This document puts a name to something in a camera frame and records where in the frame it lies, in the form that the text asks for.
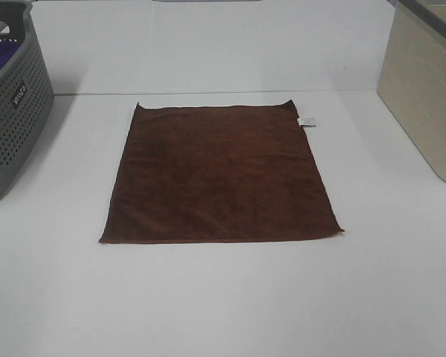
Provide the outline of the brown towel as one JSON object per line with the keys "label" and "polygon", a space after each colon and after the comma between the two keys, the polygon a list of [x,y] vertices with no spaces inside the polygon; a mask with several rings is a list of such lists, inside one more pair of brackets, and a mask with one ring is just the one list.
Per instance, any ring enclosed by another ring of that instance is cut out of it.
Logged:
{"label": "brown towel", "polygon": [[103,244],[285,242],[341,232],[292,101],[137,106]]}

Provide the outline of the beige storage bin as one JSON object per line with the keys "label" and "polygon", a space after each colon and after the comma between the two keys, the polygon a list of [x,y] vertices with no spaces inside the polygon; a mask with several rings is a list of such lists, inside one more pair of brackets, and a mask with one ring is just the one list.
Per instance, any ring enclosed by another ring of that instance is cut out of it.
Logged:
{"label": "beige storage bin", "polygon": [[377,93],[446,182],[446,1],[398,1]]}

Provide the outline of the grey perforated laundry basket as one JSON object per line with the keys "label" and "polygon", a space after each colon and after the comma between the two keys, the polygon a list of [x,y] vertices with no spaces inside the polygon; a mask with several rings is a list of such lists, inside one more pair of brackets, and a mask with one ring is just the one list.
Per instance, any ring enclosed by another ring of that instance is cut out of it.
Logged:
{"label": "grey perforated laundry basket", "polygon": [[28,159],[54,102],[29,1],[0,1],[0,42],[20,47],[0,70],[0,198]]}

